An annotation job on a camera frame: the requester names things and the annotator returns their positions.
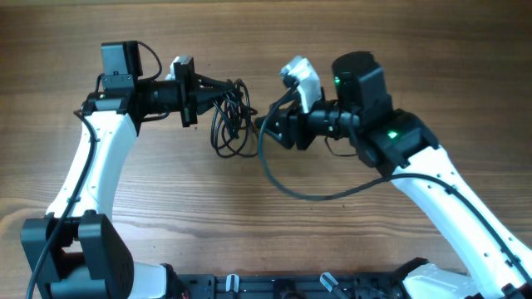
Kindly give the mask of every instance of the wooden table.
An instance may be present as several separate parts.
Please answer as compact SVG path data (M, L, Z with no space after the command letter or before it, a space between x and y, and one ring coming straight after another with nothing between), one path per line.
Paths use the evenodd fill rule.
M71 112L101 72L101 42L146 42L165 73L174 56L193 55L198 73L243 78L260 114L283 94L278 70L293 56L311 60L332 99L333 60L370 50L395 107L434 130L470 186L532 245L531 13L529 4L497 1L0 8L0 297L26 291L21 226L44 214L67 175L81 131ZM155 72L141 54L145 73ZM390 184L327 203L288 198L258 159L215 155L211 117L188 129L179 115L143 125L113 213L135 260L221 275L388 271L420 256L465 270ZM306 152L272 140L265 147L275 175L307 193L377 177L357 159L332 157L321 140Z

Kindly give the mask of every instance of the tangled black wire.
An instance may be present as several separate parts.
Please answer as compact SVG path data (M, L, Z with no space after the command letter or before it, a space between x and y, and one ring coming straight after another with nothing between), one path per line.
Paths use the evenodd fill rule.
M240 79L232 83L234 89L228 91L221 97L217 97L214 101L213 124L210 130L210 143L213 146L216 154L221 158L231 158L235 155L250 158L257 155L243 154L241 151L253 135L253 122L251 116L257 115L257 111L251 108L249 103L248 87ZM244 90L245 104L240 96L240 89ZM239 139L239 132L244 131L244 140L242 144L237 148L233 148L230 143L233 140ZM219 137L221 137L223 144L219 145ZM223 154L220 152L222 149L229 150L230 154Z

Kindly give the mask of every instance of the tabletop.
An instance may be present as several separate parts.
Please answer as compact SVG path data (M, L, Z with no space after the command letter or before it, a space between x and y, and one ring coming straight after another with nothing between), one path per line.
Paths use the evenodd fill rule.
M260 115L284 93L278 71L294 56L309 58L333 99L334 59L371 51L394 106L424 120L486 205L532 245L531 8L423 0L0 7L0 297L26 291L21 227L43 216L67 176L81 133L71 112L101 73L102 42L145 42L163 74L189 54L202 75L242 78ZM145 74L156 72L140 52ZM211 118L190 128L179 114L142 125L113 209L136 261L183 274L318 274L391 271L426 257L466 270L391 184L326 203L291 199L257 158L215 154ZM335 150L352 150L343 141ZM274 175L301 192L330 194L378 177L357 158L330 155L321 139L306 151L270 139L264 146Z

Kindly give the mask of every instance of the wooden surface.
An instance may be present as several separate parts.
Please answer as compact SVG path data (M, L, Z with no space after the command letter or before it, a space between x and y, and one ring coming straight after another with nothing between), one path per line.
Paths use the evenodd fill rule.
M71 112L101 72L101 42L138 39L166 67L195 57L198 73L241 77L260 114L283 94L278 70L310 58L329 99L330 65L370 50L395 107L419 115L500 220L532 245L530 5L431 1L222 2L0 9L0 297L30 277L19 241L41 217L76 151ZM145 73L155 63L142 52ZM387 271L420 256L464 271L420 209L390 184L328 203L282 195L257 159L220 159L212 114L195 128L178 115L143 125L122 170L114 223L135 260L178 273ZM349 150L340 145L339 150ZM272 140L275 175L329 194L377 177L357 159Z

